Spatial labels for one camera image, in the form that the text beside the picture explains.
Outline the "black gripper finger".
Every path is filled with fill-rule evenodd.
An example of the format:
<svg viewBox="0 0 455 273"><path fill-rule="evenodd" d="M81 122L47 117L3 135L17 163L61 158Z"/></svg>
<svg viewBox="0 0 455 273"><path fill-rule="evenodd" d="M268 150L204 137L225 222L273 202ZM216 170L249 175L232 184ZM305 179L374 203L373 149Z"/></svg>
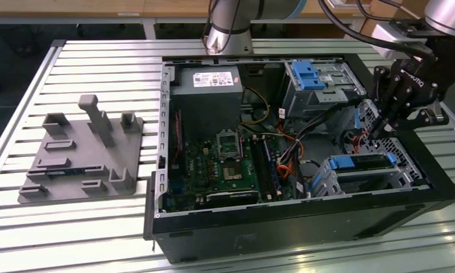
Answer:
<svg viewBox="0 0 455 273"><path fill-rule="evenodd" d="M395 136L399 131L412 131L421 127L445 125L449 122L444 110L435 114L431 109L421 108L415 111L413 118L407 119L412 113L412 109L389 110L384 113L377 120L377 138L388 138Z"/></svg>
<svg viewBox="0 0 455 273"><path fill-rule="evenodd" d="M405 71L396 67L376 66L373 68L373 90L369 99L376 106L377 117L369 127L369 136L381 139L397 128L396 123L407 110L412 87Z"/></svg>

